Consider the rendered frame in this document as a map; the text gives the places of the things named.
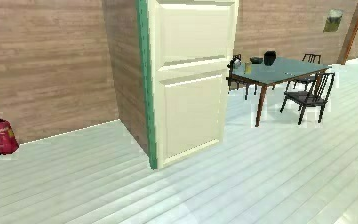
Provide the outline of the black slatted chair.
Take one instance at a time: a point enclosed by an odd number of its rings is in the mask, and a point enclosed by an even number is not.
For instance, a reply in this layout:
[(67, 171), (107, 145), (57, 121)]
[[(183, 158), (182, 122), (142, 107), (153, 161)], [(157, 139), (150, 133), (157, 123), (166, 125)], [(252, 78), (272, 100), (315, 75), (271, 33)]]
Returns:
[(304, 84), (305, 89), (307, 89), (308, 85), (316, 80), (316, 74), (314, 71), (317, 69), (317, 65), (320, 62), (320, 54), (305, 53), (302, 59), (303, 75), (293, 80), (294, 87), (296, 87), (297, 84)]
[(280, 112), (283, 112), (288, 101), (294, 102), (298, 105), (298, 111), (300, 112), (298, 124), (301, 124), (307, 108), (319, 107), (318, 122), (321, 122), (334, 85), (335, 76), (336, 74), (334, 72), (322, 73), (312, 82), (309, 90), (286, 90), (284, 92), (284, 100)]
[[(242, 59), (242, 55), (241, 54), (236, 54), (232, 57), (232, 59), (234, 57), (238, 57), (240, 60)], [(237, 86), (239, 86), (240, 84), (244, 85), (246, 87), (246, 89), (249, 89), (250, 84), (244, 82), (243, 80), (240, 79), (236, 79), (233, 77), (232, 72), (233, 72), (233, 68), (231, 66), (231, 60), (230, 62), (227, 64), (227, 68), (229, 69), (229, 75), (226, 77), (227, 83), (228, 83), (228, 87), (231, 87), (231, 83), (235, 82)]]

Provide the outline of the black round vessel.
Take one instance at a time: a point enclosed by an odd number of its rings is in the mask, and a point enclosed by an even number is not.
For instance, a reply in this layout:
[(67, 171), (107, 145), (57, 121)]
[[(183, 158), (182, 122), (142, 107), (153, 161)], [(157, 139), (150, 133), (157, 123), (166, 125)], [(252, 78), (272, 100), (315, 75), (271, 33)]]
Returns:
[(263, 63), (266, 66), (271, 66), (276, 60), (276, 52), (275, 51), (267, 51), (264, 54)]

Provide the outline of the cream panelled room door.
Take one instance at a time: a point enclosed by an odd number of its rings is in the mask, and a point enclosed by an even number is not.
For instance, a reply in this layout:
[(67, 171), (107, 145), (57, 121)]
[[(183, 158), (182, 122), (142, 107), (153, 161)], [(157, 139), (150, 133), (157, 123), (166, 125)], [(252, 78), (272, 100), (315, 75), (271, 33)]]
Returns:
[(135, 0), (150, 167), (220, 143), (239, 0)]

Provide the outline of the grey-green top wooden table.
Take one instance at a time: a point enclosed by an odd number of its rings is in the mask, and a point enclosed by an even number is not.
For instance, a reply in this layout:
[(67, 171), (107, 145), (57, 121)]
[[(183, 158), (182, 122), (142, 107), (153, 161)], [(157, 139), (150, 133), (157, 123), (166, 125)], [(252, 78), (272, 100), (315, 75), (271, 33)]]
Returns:
[[(318, 64), (314, 73), (321, 74), (328, 68), (328, 65)], [(293, 81), (295, 78), (302, 76), (302, 61), (278, 57), (271, 66), (266, 66), (264, 63), (252, 64), (251, 73), (249, 74), (245, 73), (245, 65), (241, 64), (239, 68), (233, 69), (232, 75), (236, 79), (243, 80), (249, 84), (256, 84), (260, 87), (255, 121), (255, 126), (258, 127), (260, 124), (267, 89), (270, 86)]]

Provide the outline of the red fire extinguisher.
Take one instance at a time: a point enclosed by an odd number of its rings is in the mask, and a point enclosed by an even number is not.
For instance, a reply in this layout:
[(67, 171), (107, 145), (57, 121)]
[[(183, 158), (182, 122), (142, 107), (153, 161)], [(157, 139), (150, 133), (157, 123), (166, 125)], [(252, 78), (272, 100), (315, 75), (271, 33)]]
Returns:
[(0, 118), (0, 155), (14, 153), (19, 148), (11, 124)]

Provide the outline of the framed olive wall picture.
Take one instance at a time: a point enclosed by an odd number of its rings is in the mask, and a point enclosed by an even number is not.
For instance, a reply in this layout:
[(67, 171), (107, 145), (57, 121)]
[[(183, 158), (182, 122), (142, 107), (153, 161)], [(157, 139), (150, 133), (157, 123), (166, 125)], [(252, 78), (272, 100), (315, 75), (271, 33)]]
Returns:
[(326, 18), (324, 32), (336, 32), (339, 29), (343, 11), (340, 9), (331, 9)]

